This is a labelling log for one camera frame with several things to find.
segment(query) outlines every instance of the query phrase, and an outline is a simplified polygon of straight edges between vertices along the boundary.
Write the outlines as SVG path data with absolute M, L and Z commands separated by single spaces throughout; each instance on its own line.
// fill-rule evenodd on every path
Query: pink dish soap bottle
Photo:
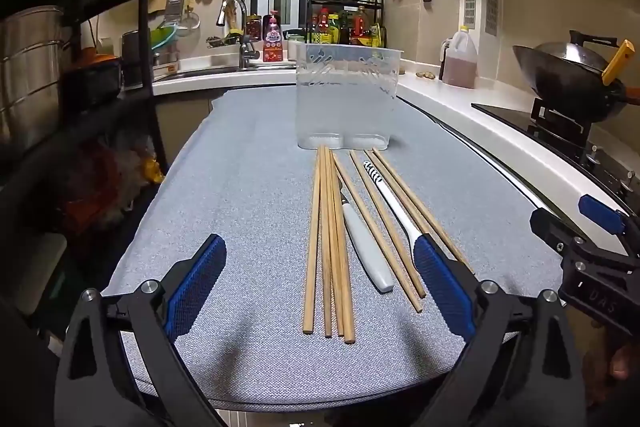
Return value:
M 264 39 L 262 55 L 265 62 L 282 62 L 284 60 L 282 53 L 282 33 L 280 32 L 276 17 L 273 15 L 269 20 L 269 29 Z

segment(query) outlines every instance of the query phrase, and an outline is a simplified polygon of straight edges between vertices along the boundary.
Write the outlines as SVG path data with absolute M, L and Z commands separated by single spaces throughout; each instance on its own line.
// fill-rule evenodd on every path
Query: yellow handle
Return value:
M 627 40 L 622 42 L 616 56 L 613 57 L 607 69 L 602 72 L 602 83 L 609 86 L 622 72 L 629 60 L 636 54 L 633 44 Z

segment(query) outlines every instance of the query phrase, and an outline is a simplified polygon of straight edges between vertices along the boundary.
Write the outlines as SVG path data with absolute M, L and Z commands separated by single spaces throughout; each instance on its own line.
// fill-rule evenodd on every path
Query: plastic jug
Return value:
M 469 30 L 466 26 L 460 26 L 451 39 L 447 49 L 447 58 L 444 63 L 442 81 L 451 86 L 476 87 L 476 71 L 478 70 L 478 52 Z

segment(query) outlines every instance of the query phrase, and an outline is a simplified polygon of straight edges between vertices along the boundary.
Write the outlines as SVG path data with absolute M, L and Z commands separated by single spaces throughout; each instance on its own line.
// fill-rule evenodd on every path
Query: white knife handle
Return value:
M 422 235 L 420 230 L 415 228 L 414 222 L 409 218 L 409 216 L 407 216 L 404 211 L 404 207 L 400 201 L 398 201 L 396 195 L 391 191 L 391 188 L 389 188 L 389 185 L 386 184 L 384 178 L 380 175 L 373 164 L 371 162 L 364 162 L 363 165 L 373 182 L 376 184 L 380 193 L 384 196 L 386 203 L 391 207 L 391 210 L 394 211 L 394 214 L 396 214 L 396 217 L 398 218 L 398 221 L 400 221 L 404 231 L 409 236 L 409 245 L 413 251 L 415 240 Z
M 342 212 L 364 271 L 380 292 L 390 292 L 394 288 L 394 277 L 376 240 L 349 203 L 343 204 Z

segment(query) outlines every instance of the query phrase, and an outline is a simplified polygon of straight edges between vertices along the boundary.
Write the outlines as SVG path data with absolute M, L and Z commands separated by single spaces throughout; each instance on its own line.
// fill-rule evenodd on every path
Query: floor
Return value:
M 228 427 L 328 427 L 323 412 L 253 413 L 218 410 Z

